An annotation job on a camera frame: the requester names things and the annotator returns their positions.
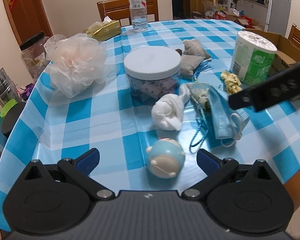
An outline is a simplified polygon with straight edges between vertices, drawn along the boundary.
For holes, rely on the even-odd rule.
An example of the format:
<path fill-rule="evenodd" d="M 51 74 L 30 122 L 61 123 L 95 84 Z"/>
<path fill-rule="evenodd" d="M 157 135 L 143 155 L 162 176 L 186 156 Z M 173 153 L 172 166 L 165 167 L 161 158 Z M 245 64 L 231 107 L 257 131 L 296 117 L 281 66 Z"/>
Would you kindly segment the brown wooden door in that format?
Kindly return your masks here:
<path fill-rule="evenodd" d="M 53 35 L 42 0 L 3 0 L 3 3 L 18 44 L 40 32 Z"/>

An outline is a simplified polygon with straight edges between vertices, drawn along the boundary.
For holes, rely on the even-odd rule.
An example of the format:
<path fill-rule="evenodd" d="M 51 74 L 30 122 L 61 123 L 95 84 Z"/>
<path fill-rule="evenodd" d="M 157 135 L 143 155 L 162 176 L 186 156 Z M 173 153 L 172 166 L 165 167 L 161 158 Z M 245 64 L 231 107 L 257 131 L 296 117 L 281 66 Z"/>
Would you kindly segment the grey refrigerator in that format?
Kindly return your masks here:
<path fill-rule="evenodd" d="M 291 1 L 269 0 L 264 31 L 286 35 L 290 15 Z"/>

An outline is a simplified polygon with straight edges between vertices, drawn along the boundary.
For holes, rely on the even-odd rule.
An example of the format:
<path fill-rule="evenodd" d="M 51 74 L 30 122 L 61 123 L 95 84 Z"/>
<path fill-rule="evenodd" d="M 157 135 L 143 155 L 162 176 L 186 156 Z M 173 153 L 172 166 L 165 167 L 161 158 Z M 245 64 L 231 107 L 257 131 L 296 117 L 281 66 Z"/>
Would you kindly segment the pen holder with pens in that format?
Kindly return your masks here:
<path fill-rule="evenodd" d="M 12 99 L 22 102 L 14 82 L 6 74 L 4 68 L 0 68 L 0 106 L 4 107 Z"/>

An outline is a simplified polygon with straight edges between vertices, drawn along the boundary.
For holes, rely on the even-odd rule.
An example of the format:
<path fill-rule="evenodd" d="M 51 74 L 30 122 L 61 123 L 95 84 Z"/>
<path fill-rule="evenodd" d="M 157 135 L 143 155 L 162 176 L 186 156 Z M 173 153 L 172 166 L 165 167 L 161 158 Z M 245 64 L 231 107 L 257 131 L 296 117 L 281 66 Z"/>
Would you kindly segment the grey fabric pouch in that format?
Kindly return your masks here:
<path fill-rule="evenodd" d="M 204 60 L 212 59 L 212 56 L 202 47 L 200 40 L 191 39 L 183 40 L 184 44 L 184 54 L 191 56 L 200 56 Z"/>
<path fill-rule="evenodd" d="M 194 71 L 205 60 L 204 57 L 194 55 L 181 55 L 181 76 L 191 79 L 194 75 Z"/>

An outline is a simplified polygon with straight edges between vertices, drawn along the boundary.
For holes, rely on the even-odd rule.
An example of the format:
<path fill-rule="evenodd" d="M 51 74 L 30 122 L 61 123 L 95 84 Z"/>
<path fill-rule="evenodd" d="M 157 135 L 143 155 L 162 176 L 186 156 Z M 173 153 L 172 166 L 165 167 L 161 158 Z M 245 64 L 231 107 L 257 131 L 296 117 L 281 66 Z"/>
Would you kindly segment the clear water bottle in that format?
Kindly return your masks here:
<path fill-rule="evenodd" d="M 148 28 L 146 0 L 129 0 L 130 19 L 135 32 Z"/>

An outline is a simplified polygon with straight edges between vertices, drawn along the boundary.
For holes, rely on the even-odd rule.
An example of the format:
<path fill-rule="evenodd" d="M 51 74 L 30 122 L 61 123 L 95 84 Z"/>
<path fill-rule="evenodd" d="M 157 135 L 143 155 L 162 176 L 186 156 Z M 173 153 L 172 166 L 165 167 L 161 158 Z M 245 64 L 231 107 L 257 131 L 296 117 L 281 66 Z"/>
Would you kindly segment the blue round doll toy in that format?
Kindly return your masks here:
<path fill-rule="evenodd" d="M 161 179 L 172 179 L 183 169 L 185 156 L 179 142 L 162 138 L 146 148 L 145 161 L 151 174 Z"/>

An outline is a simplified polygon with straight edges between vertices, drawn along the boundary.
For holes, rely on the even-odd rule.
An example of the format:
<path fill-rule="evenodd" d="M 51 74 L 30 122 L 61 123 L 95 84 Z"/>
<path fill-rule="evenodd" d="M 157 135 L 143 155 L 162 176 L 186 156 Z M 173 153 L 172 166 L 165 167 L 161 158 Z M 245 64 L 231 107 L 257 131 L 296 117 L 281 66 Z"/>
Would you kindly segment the green toilet paper roll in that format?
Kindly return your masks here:
<path fill-rule="evenodd" d="M 256 85 L 267 78 L 276 52 L 277 47 L 265 37 L 247 30 L 239 31 L 230 70 L 242 83 Z"/>

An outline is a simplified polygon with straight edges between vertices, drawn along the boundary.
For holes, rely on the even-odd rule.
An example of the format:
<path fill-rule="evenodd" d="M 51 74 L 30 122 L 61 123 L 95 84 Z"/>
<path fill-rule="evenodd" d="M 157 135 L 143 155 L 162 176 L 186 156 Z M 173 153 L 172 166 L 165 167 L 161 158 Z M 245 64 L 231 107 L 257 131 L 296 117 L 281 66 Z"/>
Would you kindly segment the gold tissue pack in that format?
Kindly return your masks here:
<path fill-rule="evenodd" d="M 103 42 L 122 33 L 121 23 L 119 20 L 112 20 L 106 16 L 103 22 L 93 23 L 84 29 L 83 33 L 98 40 L 98 42 Z"/>

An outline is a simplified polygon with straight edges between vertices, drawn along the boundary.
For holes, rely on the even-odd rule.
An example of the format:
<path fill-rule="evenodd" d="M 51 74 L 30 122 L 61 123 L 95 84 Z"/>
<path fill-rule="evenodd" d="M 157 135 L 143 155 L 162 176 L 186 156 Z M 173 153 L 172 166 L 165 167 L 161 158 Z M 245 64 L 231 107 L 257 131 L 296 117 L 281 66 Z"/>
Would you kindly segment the blue checkered tablecloth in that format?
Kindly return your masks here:
<path fill-rule="evenodd" d="M 151 106 L 131 97 L 123 61 L 140 46 L 177 49 L 183 47 L 183 40 L 195 38 L 212 57 L 212 70 L 202 73 L 198 80 L 221 87 L 219 76 L 230 67 L 240 29 L 234 22 L 218 20 L 153 22 L 142 33 L 125 27 L 121 35 L 106 42 L 107 61 L 120 70 L 117 77 L 101 86 L 91 86 L 71 99 L 55 90 L 49 75 L 43 73 L 0 158 L 0 229 L 9 230 L 2 213 L 4 199 L 33 159 L 54 164 L 97 148 L 100 163 L 90 176 L 114 192 L 183 191 L 202 180 L 205 173 L 197 166 L 196 150 L 190 148 L 201 137 L 193 105 L 188 103 L 185 107 L 181 131 L 155 128 Z M 300 99 L 248 114 L 250 120 L 234 146 L 223 147 L 210 131 L 203 148 L 220 158 L 232 157 L 244 164 L 265 159 L 279 179 L 287 182 L 300 170 Z M 147 171 L 145 149 L 159 138 L 179 141 L 186 153 L 177 178 L 160 179 Z"/>

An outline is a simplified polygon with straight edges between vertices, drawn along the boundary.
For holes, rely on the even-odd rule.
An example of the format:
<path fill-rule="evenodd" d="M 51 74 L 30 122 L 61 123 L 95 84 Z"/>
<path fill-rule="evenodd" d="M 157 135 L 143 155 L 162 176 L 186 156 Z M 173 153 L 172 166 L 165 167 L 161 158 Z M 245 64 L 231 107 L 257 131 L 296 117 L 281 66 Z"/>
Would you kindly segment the cardboard box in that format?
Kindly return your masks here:
<path fill-rule="evenodd" d="M 266 38 L 276 46 L 277 53 L 272 66 L 270 67 L 268 76 L 274 76 L 300 61 L 300 49 L 284 36 L 257 29 L 244 30 L 256 33 Z"/>

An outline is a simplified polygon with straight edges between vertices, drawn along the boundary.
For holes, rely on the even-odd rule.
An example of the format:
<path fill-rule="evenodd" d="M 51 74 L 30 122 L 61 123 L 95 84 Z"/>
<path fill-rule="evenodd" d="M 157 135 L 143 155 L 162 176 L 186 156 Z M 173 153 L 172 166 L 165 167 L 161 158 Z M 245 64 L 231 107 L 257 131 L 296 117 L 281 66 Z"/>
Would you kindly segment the clear jar white lid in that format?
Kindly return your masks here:
<path fill-rule="evenodd" d="M 153 104 L 166 94 L 178 94 L 181 55 L 163 46 L 140 46 L 123 61 L 132 97 Z"/>

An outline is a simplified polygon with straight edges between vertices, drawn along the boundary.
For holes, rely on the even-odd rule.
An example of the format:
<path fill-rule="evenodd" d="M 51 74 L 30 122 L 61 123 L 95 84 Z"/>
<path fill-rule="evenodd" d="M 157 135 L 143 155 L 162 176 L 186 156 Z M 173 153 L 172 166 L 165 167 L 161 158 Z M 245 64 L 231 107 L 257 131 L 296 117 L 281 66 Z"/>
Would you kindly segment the blue face mask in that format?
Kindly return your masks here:
<path fill-rule="evenodd" d="M 231 147 L 242 137 L 243 129 L 249 122 L 249 115 L 242 109 L 233 110 L 228 104 L 229 95 L 209 86 L 207 91 L 213 129 L 217 140 L 224 147 Z"/>

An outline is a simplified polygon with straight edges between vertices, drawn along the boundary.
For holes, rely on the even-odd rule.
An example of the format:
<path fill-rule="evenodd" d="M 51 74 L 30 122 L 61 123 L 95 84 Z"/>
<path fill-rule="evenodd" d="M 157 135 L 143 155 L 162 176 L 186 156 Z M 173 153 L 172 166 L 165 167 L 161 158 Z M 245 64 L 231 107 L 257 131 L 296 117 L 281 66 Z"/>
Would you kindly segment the plastic jar black lid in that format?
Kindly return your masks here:
<path fill-rule="evenodd" d="M 50 63 L 46 59 L 46 50 L 44 48 L 44 44 L 48 39 L 49 37 L 45 36 L 44 32 L 41 31 L 19 46 L 21 49 L 21 59 L 34 82 L 39 79 L 41 73 Z"/>

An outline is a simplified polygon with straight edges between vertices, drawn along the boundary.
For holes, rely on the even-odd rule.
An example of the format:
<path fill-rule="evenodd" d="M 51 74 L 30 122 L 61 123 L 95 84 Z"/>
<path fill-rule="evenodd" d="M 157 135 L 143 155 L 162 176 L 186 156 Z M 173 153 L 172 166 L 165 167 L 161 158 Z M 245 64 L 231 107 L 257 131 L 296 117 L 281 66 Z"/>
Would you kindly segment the yellow scrunchie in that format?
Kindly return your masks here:
<path fill-rule="evenodd" d="M 233 95 L 242 91 L 242 83 L 236 74 L 222 71 L 221 80 L 223 81 L 225 90 L 229 95 Z"/>

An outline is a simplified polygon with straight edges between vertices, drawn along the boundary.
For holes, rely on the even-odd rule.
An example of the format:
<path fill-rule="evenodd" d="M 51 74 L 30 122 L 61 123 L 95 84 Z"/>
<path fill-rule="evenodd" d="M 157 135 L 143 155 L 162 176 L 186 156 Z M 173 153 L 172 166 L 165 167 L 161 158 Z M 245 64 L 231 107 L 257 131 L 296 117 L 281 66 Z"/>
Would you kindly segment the brown scrunchie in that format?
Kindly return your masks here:
<path fill-rule="evenodd" d="M 178 52 L 180 55 L 182 55 L 183 53 L 181 49 L 176 49 L 175 51 Z"/>

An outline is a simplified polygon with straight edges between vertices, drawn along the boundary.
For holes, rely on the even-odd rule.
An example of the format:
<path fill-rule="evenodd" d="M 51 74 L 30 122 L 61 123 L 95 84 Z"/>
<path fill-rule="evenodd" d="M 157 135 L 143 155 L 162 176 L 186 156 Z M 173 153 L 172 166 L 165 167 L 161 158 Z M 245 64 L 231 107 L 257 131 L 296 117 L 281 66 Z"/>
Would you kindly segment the white cloth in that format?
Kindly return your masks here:
<path fill-rule="evenodd" d="M 157 128 L 165 131 L 180 131 L 183 125 L 185 105 L 190 99 L 190 91 L 184 83 L 179 87 L 179 95 L 166 94 L 152 107 L 151 116 Z"/>

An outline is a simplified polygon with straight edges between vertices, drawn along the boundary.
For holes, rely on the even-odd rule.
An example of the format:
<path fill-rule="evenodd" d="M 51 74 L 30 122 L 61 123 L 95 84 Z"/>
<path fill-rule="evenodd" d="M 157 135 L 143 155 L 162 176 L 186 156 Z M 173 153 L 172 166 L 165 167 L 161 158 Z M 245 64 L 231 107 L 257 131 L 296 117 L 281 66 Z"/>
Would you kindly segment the pink mesh bath pouf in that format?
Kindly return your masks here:
<path fill-rule="evenodd" d="M 107 64 L 106 47 L 87 34 L 70 38 L 54 35 L 44 44 L 46 71 L 54 87 L 68 98 L 85 91 L 93 83 L 103 84 L 116 75 L 116 67 Z"/>

